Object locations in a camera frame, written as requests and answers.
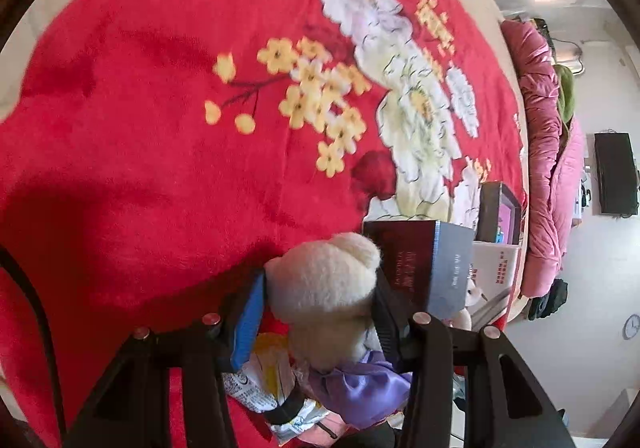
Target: black television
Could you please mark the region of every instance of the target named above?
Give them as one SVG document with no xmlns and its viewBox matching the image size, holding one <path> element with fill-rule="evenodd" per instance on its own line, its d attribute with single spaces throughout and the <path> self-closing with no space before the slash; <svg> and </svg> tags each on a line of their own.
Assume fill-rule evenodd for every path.
<svg viewBox="0 0 640 448">
<path fill-rule="evenodd" d="M 600 209 L 623 217 L 638 214 L 638 174 L 628 134 L 595 135 Z"/>
</svg>

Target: beige plush toy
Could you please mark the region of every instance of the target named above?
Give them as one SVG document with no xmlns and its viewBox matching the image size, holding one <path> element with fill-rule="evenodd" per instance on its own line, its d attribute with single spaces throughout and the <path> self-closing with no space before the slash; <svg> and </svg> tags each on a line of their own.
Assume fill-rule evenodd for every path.
<svg viewBox="0 0 640 448">
<path fill-rule="evenodd" d="M 289 349 L 317 370 L 357 362 L 380 342 L 371 320 L 380 252 L 355 233 L 306 242 L 265 265 L 273 315 L 289 325 Z"/>
</svg>

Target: bed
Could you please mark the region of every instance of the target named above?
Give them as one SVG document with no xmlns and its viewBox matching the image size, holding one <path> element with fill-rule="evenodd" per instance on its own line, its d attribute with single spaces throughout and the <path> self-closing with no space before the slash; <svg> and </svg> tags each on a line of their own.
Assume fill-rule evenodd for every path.
<svg viewBox="0 0 640 448">
<path fill-rule="evenodd" d="M 526 206 L 492 0 L 69 1 L 37 0 L 0 56 L 0 243 L 49 316 L 68 422 L 134 326 L 187 324 L 299 242 L 473 226 L 486 180 Z M 34 319 L 5 279 L 0 301 L 2 368 L 56 446 Z M 267 445 L 230 412 L 240 446 Z"/>
</svg>

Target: metal screw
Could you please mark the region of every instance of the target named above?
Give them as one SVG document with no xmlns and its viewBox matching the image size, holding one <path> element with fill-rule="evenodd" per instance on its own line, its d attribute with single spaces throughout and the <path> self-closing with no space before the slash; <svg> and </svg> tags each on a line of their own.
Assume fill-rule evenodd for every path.
<svg viewBox="0 0 640 448">
<path fill-rule="evenodd" d="M 220 323 L 220 315 L 218 313 L 207 313 L 202 317 L 204 325 L 213 326 Z"/>
<path fill-rule="evenodd" d="M 431 315 L 429 313 L 415 313 L 414 322 L 419 325 L 429 325 L 431 323 Z"/>
<path fill-rule="evenodd" d="M 492 340 L 497 340 L 500 337 L 500 329 L 494 325 L 488 325 L 482 332 L 487 338 L 491 338 Z"/>
<path fill-rule="evenodd" d="M 149 338 L 150 334 L 151 330 L 149 329 L 149 327 L 136 327 L 133 330 L 133 337 L 137 340 L 146 340 L 147 338 Z"/>
</svg>

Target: green cloth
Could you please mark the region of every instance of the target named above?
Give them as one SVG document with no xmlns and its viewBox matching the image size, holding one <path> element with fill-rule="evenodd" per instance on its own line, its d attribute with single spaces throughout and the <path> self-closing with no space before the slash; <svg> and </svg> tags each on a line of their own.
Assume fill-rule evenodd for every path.
<svg viewBox="0 0 640 448">
<path fill-rule="evenodd" d="M 560 93 L 558 95 L 558 113 L 566 128 L 571 118 L 574 116 L 574 74 L 569 67 L 564 65 L 554 65 L 560 83 Z"/>
</svg>

